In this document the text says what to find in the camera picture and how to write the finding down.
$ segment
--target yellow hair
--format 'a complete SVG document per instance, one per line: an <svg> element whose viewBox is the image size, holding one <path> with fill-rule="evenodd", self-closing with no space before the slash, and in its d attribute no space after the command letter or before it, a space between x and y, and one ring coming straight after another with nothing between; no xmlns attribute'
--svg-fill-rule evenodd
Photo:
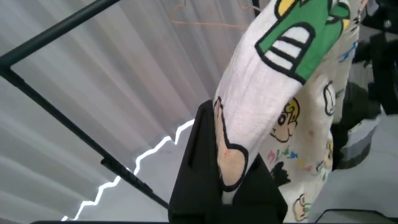
<svg viewBox="0 0 398 224"><path fill-rule="evenodd" d="M298 101L296 100L296 98L293 97L292 100L290 100L290 101L286 104L286 106L285 106L285 112L286 112L286 113L292 114L291 117L290 117L290 119L289 119L289 122L290 122L290 123L297 120L297 118L298 118L298 116L299 116L299 113L300 113L300 106L299 106L299 103L298 103Z"/></svg>

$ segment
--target blue scribble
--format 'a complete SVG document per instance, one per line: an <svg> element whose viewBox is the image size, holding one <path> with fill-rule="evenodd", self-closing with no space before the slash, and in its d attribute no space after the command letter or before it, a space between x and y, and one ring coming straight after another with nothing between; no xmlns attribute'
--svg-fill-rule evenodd
<svg viewBox="0 0 398 224"><path fill-rule="evenodd" d="M353 46L352 46L347 52L345 52L344 54L342 54L342 55L339 56L340 60L339 60L338 62L339 62L339 63L344 62L344 61L349 57L349 54L350 54L353 50L355 50L357 46L358 46L358 41L355 40L355 42L353 42Z"/></svg>
<svg viewBox="0 0 398 224"><path fill-rule="evenodd" d="M298 159L298 158L299 154L294 152L290 152L290 156L288 157L288 159Z"/></svg>

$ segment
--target green cartoon clothing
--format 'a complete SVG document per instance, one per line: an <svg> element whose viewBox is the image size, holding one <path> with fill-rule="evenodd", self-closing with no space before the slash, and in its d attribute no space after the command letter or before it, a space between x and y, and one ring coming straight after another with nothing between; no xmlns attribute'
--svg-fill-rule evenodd
<svg viewBox="0 0 398 224"><path fill-rule="evenodd" d="M306 220L331 169L329 129L360 5L272 0L244 33L214 98L224 203L260 153L288 203L285 222Z"/></svg>

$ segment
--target orange wire hanger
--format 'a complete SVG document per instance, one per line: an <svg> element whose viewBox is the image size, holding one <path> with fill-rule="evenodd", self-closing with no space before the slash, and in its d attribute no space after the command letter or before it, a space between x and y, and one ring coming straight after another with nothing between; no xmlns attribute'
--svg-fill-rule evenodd
<svg viewBox="0 0 398 224"><path fill-rule="evenodd" d="M240 8L244 9L244 10L248 10L248 9L255 9L257 11L261 12L261 9L256 7L256 6L243 6L241 4L240 0L236 0L236 2L238 2ZM179 4L176 5L170 15L170 20L174 23L174 24L185 24L185 25L194 25L194 26L221 26L221 27L229 27L229 28L234 28L234 29L240 29L240 30L246 30L246 28L248 28L248 26L242 26L242 25L234 25L234 24L224 24L224 23L217 23L217 22L187 22L187 21L176 21L175 18L175 14L177 12L178 9L184 8L187 5L187 0L184 0L183 4Z"/></svg>

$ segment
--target white zigzag edge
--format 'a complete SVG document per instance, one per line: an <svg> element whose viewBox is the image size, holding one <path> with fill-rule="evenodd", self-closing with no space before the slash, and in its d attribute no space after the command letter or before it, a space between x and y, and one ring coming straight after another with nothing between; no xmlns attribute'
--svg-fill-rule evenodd
<svg viewBox="0 0 398 224"><path fill-rule="evenodd" d="M177 145L178 140L180 139L181 132L182 132L183 130L189 128L190 126L192 126L194 122L195 122L195 120L192 119L192 120L187 121L185 124L183 124L183 125L181 125L181 126L179 126L179 127L177 128L177 131L175 132L175 141L174 141L174 144L175 144L175 145ZM136 159L136 168L134 169L133 174L134 174L134 175L137 175L137 174L138 174L139 169L141 168L140 162L141 162L141 160L143 160L143 158L145 158L145 157L147 157L147 156L149 156L149 155L151 155L151 154L157 152L157 151L158 151L166 142L168 142L168 141L172 141L172 138L171 138L170 136L164 137L163 140L161 140L160 143L158 143L158 145L156 145L155 148L149 149L148 151L144 152L144 153L141 154L139 157L137 157L137 159ZM79 210L77 211L75 217L74 217L72 220L78 220L78 219L79 219L79 216L80 216L80 214L81 214L81 212L83 211L83 209L84 209L86 206L96 206L96 205L100 202L104 190L105 190L105 189L108 189L108 188L112 188L112 187L117 186L117 184L119 183L120 180L121 180L120 176L117 176L117 177L113 180L113 182L108 182L108 183L105 183L105 184L101 185L101 186L98 188L98 193L97 193L97 196L95 197L95 201L94 201L94 202L92 202L92 201L83 201L83 202L81 203L80 208L79 208ZM61 219L61 221L65 221L65 220L68 220L68 219L69 219L69 218L68 218L67 216L64 216L64 217Z"/></svg>

